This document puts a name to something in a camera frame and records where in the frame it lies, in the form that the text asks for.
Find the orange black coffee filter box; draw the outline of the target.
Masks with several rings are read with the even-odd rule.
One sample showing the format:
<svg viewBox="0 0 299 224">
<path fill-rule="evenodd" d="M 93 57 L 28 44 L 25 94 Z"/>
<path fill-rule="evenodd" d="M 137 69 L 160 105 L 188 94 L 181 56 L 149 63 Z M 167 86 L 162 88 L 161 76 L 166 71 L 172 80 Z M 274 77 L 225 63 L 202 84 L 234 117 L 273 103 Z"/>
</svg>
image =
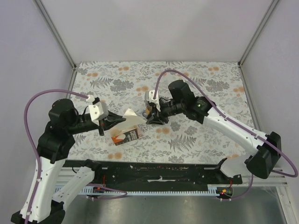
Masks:
<svg viewBox="0 0 299 224">
<path fill-rule="evenodd" d="M 112 128 L 110 136 L 113 143 L 118 146 L 139 139 L 138 126 L 132 126 L 124 130 Z"/>
</svg>

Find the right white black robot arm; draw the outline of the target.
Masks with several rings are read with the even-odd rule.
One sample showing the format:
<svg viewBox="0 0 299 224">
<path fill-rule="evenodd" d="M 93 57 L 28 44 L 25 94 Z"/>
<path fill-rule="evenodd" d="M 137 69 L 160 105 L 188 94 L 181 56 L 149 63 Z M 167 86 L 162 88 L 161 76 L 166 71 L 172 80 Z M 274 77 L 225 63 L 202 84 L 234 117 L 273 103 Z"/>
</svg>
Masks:
<svg viewBox="0 0 299 224">
<path fill-rule="evenodd" d="M 171 99 L 158 96 L 154 90 L 145 93 L 147 124 L 164 125 L 169 117 L 184 114 L 188 119 L 213 128 L 245 149 L 246 154 L 236 159 L 222 159 L 214 171 L 218 183 L 226 183 L 231 177 L 248 170 L 261 179 L 267 179 L 281 155 L 281 137 L 275 132 L 266 134 L 225 115 L 213 107 L 204 96 L 196 97 L 183 80 L 169 84 Z"/>
</svg>

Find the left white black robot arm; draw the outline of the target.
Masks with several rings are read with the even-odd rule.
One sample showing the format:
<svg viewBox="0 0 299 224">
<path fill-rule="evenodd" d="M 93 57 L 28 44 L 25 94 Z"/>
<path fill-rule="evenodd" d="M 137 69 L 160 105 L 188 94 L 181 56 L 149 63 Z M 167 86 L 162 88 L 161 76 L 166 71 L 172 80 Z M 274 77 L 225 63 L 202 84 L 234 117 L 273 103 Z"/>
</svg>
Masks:
<svg viewBox="0 0 299 224">
<path fill-rule="evenodd" d="M 102 165 L 87 159 L 67 184 L 58 192 L 54 191 L 59 173 L 75 144 L 75 134 L 98 130 L 103 136 L 104 131 L 126 120 L 110 112 L 99 98 L 95 98 L 88 108 L 89 113 L 79 114 L 70 99 L 53 103 L 49 111 L 50 121 L 37 144 L 35 180 L 23 208 L 12 215 L 12 223 L 60 224 L 81 190 L 91 182 L 102 180 Z"/>
</svg>

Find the clear glass coffee server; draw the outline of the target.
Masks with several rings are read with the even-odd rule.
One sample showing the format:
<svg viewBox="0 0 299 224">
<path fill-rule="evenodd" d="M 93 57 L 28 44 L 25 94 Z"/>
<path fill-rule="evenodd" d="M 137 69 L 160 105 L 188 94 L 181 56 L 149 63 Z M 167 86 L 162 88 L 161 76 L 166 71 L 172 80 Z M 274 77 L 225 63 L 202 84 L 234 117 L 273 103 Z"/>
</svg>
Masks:
<svg viewBox="0 0 299 224">
<path fill-rule="evenodd" d="M 150 103 L 150 102 L 146 101 L 145 102 L 145 111 L 142 113 L 143 117 L 146 119 L 152 118 L 154 107 L 155 107 L 154 103 Z"/>
</svg>

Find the cream paper coffee filter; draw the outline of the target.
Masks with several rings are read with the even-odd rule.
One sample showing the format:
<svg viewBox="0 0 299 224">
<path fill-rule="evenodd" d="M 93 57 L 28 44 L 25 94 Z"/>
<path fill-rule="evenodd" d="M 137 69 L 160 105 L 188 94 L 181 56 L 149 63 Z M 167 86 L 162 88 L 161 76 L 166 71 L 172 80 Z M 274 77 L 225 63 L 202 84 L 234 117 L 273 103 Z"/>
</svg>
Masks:
<svg viewBox="0 0 299 224">
<path fill-rule="evenodd" d="M 126 130 L 131 127 L 137 125 L 143 125 L 146 123 L 146 121 L 142 117 L 136 115 L 136 113 L 130 108 L 126 110 L 126 112 L 122 117 L 125 118 L 126 120 L 117 124 L 116 126 L 114 126 L 114 128 L 118 130 Z"/>
</svg>

